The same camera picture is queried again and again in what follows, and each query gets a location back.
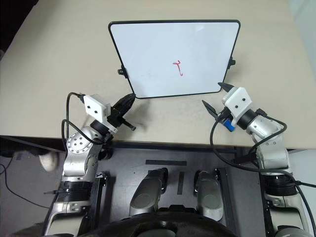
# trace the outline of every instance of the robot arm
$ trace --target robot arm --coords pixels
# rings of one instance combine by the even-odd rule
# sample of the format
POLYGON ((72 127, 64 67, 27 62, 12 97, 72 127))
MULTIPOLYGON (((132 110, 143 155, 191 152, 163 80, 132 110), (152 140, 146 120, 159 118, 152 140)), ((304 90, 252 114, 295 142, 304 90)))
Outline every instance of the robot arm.
POLYGON ((135 127, 123 118, 131 108, 135 94, 126 95, 113 107, 98 95, 86 95, 83 99, 86 112, 95 120, 90 126, 81 129, 89 139, 76 132, 66 142, 67 156, 62 179, 47 214, 44 235, 78 236, 89 229, 90 194, 96 178, 102 144, 112 140, 121 124, 135 130, 135 127))
MULTIPOLYGON (((214 115, 215 109, 206 102, 203 103, 209 112, 212 111, 210 114, 229 131, 234 130, 230 126, 238 125, 246 130, 255 143, 258 143, 283 129, 281 124, 268 119, 262 110, 251 110, 252 101, 245 88, 226 83, 219 84, 227 92, 222 99, 224 110, 214 115)), ((281 132, 260 144, 256 150, 256 157, 260 169, 278 169, 292 173, 281 132)), ((265 172, 262 175, 265 180, 264 196, 270 203, 274 235, 280 237, 295 233, 297 236, 310 236, 301 196, 297 193, 293 180, 283 173, 265 172)))

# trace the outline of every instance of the red marker writing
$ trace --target red marker writing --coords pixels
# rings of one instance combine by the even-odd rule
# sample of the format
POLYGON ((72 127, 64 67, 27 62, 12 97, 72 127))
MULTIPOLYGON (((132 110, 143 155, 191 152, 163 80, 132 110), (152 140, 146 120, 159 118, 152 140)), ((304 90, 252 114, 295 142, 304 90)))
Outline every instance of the red marker writing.
POLYGON ((183 73, 181 73, 181 69, 180 69, 180 63, 181 63, 181 62, 178 60, 177 63, 173 63, 173 64, 178 66, 180 76, 183 76, 183 73))

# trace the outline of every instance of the table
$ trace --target table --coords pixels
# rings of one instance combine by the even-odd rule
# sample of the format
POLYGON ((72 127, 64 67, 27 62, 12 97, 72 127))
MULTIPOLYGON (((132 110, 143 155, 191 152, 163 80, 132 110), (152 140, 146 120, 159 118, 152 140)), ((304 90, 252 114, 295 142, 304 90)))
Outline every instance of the table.
MULTIPOLYGON (((316 80, 286 0, 40 0, 1 62, 0 134, 60 138, 70 91, 99 94, 114 104, 131 92, 117 74, 119 58, 108 23, 119 20, 237 19, 241 29, 236 65, 226 83, 245 87, 253 109, 288 125, 287 148, 316 148, 316 80)), ((115 139, 131 142, 208 144, 214 119, 201 100, 221 110, 224 91, 137 99, 115 139)), ((88 123, 81 102, 71 101, 70 119, 88 123)), ((220 126, 215 144, 251 146, 240 128, 220 126)))

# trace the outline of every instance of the whiteboard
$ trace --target whiteboard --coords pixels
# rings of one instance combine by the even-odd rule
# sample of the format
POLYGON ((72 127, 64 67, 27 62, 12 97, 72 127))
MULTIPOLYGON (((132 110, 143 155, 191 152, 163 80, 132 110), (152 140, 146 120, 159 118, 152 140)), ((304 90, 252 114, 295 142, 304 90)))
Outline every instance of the whiteboard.
POLYGON ((137 98, 220 91, 239 28, 237 20, 109 24, 137 98))

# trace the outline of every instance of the black whiteboard frame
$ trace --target black whiteboard frame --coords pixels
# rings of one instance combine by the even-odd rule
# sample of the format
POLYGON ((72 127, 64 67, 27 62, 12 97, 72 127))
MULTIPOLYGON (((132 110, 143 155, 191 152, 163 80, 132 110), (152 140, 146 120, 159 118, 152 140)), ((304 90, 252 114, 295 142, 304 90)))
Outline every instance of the black whiteboard frame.
MULTIPOLYGON (((109 29, 109 32, 110 32, 110 35, 111 35, 111 38, 112 38, 115 50, 117 51, 118 58, 119 58, 120 63, 121 63, 121 68, 124 70, 124 75, 127 78, 129 86, 132 89, 133 93, 135 93, 135 92, 134 92, 133 86, 132 86, 132 84, 131 84, 131 82, 130 82, 130 80, 128 78, 128 74, 126 73, 125 66, 124 66, 122 58, 121 58, 121 56, 119 54, 118 47, 117 47, 117 45, 115 43, 113 34, 111 32, 111 26, 112 25, 120 25, 120 24, 192 23, 192 22, 201 22, 201 23, 203 23, 203 22, 233 22, 233 23, 238 23, 238 31, 237 31, 236 38, 235 38, 235 41, 234 41, 234 45, 233 45, 233 48, 232 48, 232 52, 231 52, 231 55, 230 55, 230 58, 232 58, 233 51, 234 51, 234 48, 235 48, 235 44, 236 44, 236 41, 237 41, 237 38, 238 38, 239 30, 240 30, 240 22, 238 20, 143 20, 143 21, 112 21, 112 22, 109 23, 108 29, 109 29)), ((225 80, 226 73, 227 73, 227 70, 228 70, 229 66, 230 66, 230 61, 228 62, 228 65, 227 65, 227 68, 226 68, 226 71, 225 71, 225 75, 224 75, 224 78, 223 78, 222 82, 224 82, 224 80, 225 80)), ((165 95, 165 96, 154 96, 154 97, 143 97, 143 98, 139 98, 139 97, 136 96, 136 98, 137 99, 151 99, 151 98, 174 97, 174 96, 184 96, 184 95, 200 95, 200 94, 218 93, 220 91, 221 91, 221 88, 218 91, 214 91, 214 92, 203 92, 203 93, 181 94, 181 95, 165 95)))

